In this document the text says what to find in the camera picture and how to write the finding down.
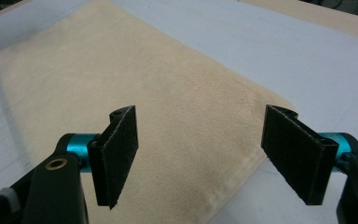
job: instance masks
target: beige cloth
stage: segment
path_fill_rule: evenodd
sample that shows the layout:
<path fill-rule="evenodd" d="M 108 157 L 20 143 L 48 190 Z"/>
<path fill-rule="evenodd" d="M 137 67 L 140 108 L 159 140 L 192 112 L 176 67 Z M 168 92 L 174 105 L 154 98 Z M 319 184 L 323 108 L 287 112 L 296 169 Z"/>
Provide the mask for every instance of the beige cloth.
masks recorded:
<path fill-rule="evenodd" d="M 265 158 L 266 104 L 281 97 L 94 1 L 0 51 L 0 82 L 34 165 L 65 133 L 100 133 L 137 106 L 140 147 L 112 211 L 82 175 L 91 223 L 202 223 Z"/>

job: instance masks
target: table surface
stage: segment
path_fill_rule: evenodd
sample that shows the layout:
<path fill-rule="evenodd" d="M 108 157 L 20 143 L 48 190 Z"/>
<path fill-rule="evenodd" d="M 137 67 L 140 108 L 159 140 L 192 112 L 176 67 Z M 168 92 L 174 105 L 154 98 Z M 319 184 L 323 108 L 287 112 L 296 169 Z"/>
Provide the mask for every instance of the table surface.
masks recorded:
<path fill-rule="evenodd" d="M 276 91 L 313 130 L 346 132 L 358 139 L 358 17 L 295 0 L 112 2 Z M 0 49 L 85 3 L 34 0 L 5 10 L 0 13 Z M 0 188 L 31 169 L 10 122 L 0 89 Z M 306 206 L 265 161 L 209 223 L 337 223 L 345 179 L 332 174 L 324 205 Z"/>

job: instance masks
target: white table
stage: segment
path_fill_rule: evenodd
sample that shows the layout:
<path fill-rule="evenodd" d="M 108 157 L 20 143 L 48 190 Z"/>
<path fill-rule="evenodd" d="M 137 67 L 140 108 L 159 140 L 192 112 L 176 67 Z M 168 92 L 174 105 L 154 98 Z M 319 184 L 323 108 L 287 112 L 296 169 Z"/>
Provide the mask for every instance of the white table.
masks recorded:
<path fill-rule="evenodd" d="M 34 0 L 1 14 L 0 49 L 45 29 L 86 2 Z M 113 2 L 276 91 L 316 132 L 347 132 L 358 139 L 358 36 L 235 0 Z M 21 138 L 8 128 L 10 122 L 0 89 L 0 155 L 10 154 L 0 160 L 0 188 L 31 169 L 21 151 Z M 266 161 L 210 223 L 337 223 L 345 178 L 332 174 L 324 205 L 306 206 Z"/>

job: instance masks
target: tan towel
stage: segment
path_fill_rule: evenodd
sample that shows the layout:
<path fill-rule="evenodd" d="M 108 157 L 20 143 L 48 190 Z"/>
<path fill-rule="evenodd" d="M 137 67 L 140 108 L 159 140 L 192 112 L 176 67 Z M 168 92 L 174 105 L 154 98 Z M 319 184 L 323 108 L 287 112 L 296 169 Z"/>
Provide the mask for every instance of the tan towel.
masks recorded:
<path fill-rule="evenodd" d="M 0 51 L 0 81 L 34 165 L 63 134 L 100 133 L 111 111 L 137 106 L 118 206 L 98 207 L 82 175 L 91 223 L 207 221 L 265 158 L 266 104 L 290 107 L 105 1 Z"/>

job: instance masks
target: teal metallic band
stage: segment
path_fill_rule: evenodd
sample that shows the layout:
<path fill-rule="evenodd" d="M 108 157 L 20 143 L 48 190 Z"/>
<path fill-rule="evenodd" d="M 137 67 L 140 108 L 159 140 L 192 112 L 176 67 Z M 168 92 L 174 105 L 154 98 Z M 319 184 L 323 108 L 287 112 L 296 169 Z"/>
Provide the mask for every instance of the teal metallic band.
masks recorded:
<path fill-rule="evenodd" d="M 342 136 L 340 133 L 319 133 L 320 136 L 325 138 L 330 138 L 339 144 L 337 155 L 336 155 L 336 164 L 341 160 L 341 156 L 343 153 L 351 152 L 351 146 L 348 143 L 347 139 Z M 334 172 L 337 172 L 338 169 L 336 167 L 333 168 Z"/>
<path fill-rule="evenodd" d="M 66 152 L 75 153 L 78 158 L 85 162 L 86 167 L 80 170 L 81 173 L 90 173 L 90 159 L 87 144 L 94 139 L 96 133 L 77 133 L 72 136 L 66 147 Z"/>

